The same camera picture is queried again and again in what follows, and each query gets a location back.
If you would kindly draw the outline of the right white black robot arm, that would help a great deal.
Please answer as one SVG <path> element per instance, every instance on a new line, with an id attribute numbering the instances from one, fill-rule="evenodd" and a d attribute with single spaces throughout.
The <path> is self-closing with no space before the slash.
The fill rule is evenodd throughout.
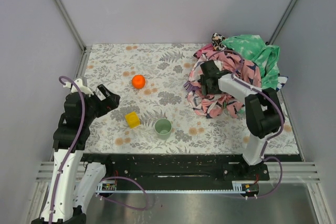
<path id="1" fill-rule="evenodd" d="M 250 166 L 259 164 L 268 142 L 280 135 L 284 128 L 285 117 L 277 91 L 257 88 L 234 73 L 220 71 L 213 60 L 201 64 L 201 70 L 199 82 L 203 95 L 227 93 L 244 104 L 250 138 L 243 159 Z"/>

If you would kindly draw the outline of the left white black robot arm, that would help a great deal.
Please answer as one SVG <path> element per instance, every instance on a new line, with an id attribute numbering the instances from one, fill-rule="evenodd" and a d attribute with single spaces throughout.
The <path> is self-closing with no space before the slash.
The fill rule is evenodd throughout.
<path id="1" fill-rule="evenodd" d="M 64 112 L 53 134 L 54 165 L 48 197 L 40 217 L 32 223 L 86 223 L 91 197 L 111 171 L 108 159 L 99 156 L 89 162 L 83 178 L 76 182 L 91 123 L 116 109 L 120 96 L 103 84 L 97 86 L 103 100 L 81 83 L 67 86 L 71 93 L 65 98 Z"/>

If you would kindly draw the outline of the pink patterned cloth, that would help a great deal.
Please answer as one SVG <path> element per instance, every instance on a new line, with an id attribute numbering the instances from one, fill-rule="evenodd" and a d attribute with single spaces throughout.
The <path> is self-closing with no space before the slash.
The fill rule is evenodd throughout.
<path id="1" fill-rule="evenodd" d="M 236 117 L 250 98 L 262 92 L 259 67 L 231 49 L 208 44 L 195 54 L 196 63 L 183 85 L 197 115 L 215 118 L 226 108 Z"/>

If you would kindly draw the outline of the black floral cloth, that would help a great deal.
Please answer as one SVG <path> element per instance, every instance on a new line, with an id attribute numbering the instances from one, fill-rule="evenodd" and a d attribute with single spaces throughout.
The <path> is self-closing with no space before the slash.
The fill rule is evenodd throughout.
<path id="1" fill-rule="evenodd" d="M 219 33 L 213 33 L 212 46 L 215 51 L 222 51 L 227 49 L 226 45 L 224 44 L 225 39 L 226 38 L 223 35 Z"/>

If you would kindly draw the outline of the green tie-dye cloth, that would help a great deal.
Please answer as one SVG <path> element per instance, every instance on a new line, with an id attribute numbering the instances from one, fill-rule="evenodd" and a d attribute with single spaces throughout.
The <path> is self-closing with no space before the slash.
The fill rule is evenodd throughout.
<path id="1" fill-rule="evenodd" d="M 262 88 L 277 88 L 279 46 L 266 44 L 259 35 L 232 36 L 225 38 L 221 44 L 259 67 Z"/>

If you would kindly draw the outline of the yellow toy block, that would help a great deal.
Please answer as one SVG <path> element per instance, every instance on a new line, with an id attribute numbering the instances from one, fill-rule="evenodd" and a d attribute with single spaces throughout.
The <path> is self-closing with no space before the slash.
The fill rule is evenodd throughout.
<path id="1" fill-rule="evenodd" d="M 125 120 L 128 124 L 128 126 L 132 129 L 141 124 L 140 119 L 138 115 L 135 112 L 131 112 L 127 115 L 125 115 Z"/>

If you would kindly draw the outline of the orange ball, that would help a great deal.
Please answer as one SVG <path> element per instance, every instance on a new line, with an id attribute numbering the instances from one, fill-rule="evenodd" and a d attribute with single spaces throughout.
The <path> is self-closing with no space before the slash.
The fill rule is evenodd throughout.
<path id="1" fill-rule="evenodd" d="M 134 88 L 136 89 L 142 89 L 144 88 L 145 84 L 146 84 L 146 80 L 145 80 L 145 77 L 143 75 L 135 75 L 133 78 L 132 78 L 132 81 L 131 81 L 132 85 Z"/>

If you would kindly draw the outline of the floral table mat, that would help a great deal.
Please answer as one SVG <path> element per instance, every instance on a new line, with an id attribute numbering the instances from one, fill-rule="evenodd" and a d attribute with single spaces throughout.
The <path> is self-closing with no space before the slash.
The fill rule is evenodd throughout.
<path id="1" fill-rule="evenodd" d="M 240 154 L 249 142 L 245 115 L 227 111 L 214 119 L 197 115 L 183 87 L 195 64 L 199 44 L 95 44 L 85 53 L 87 85 L 104 84 L 118 94 L 119 107 L 96 119 L 86 142 L 87 153 Z M 143 75 L 142 89 L 133 87 Z M 135 112 L 141 124 L 130 128 L 125 115 Z M 172 124 L 167 140 L 157 137 L 159 119 Z"/>

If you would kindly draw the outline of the green plastic cup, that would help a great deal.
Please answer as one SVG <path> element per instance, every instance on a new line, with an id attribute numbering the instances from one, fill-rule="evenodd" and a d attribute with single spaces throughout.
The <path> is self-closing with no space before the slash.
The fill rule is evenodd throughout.
<path id="1" fill-rule="evenodd" d="M 157 137 L 161 140 L 167 140 L 172 131 L 172 124 L 168 119 L 159 119 L 154 125 Z"/>

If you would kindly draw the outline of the left circuit board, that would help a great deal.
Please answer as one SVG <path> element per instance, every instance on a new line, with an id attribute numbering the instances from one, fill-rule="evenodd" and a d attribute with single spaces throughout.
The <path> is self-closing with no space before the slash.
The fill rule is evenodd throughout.
<path id="1" fill-rule="evenodd" d="M 112 183 L 99 183 L 97 185 L 97 193 L 113 193 L 116 190 L 116 185 Z"/>

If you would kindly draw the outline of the circuit board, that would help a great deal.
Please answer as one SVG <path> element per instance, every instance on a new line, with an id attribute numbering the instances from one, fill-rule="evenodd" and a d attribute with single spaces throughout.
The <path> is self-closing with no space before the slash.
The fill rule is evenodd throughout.
<path id="1" fill-rule="evenodd" d="M 116 190 L 116 185 L 112 183 L 99 183 L 97 185 L 97 193 L 113 193 Z"/>
<path id="2" fill-rule="evenodd" d="M 259 194 L 258 184 L 233 183 L 233 190 L 243 197 L 253 197 Z"/>

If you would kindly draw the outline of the right circuit board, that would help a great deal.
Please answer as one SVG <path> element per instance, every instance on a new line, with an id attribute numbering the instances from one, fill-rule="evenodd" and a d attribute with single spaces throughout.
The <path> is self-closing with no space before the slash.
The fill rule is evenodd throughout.
<path id="1" fill-rule="evenodd" d="M 253 197 L 259 194 L 258 184 L 233 183 L 233 190 L 243 197 Z"/>

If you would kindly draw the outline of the aluminium frame rail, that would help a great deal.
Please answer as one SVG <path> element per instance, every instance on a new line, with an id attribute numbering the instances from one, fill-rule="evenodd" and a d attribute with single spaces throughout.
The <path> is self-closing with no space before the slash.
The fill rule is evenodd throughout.
<path id="1" fill-rule="evenodd" d="M 85 52 L 86 44 L 83 42 L 81 36 L 79 35 L 70 15 L 68 14 L 65 5 L 62 0 L 53 0 L 57 9 L 59 10 L 62 18 L 64 19 L 67 27 L 69 28 L 70 33 L 72 34 L 74 40 L 76 41 L 81 52 Z"/>

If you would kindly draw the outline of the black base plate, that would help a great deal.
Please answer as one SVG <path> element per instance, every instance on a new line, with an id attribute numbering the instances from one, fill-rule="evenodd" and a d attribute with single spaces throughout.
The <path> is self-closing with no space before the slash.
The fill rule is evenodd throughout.
<path id="1" fill-rule="evenodd" d="M 225 154 L 84 154 L 83 162 L 101 162 L 112 172 L 142 176 L 205 176 L 226 181 L 269 181 L 264 162 L 249 166 L 242 155 Z"/>

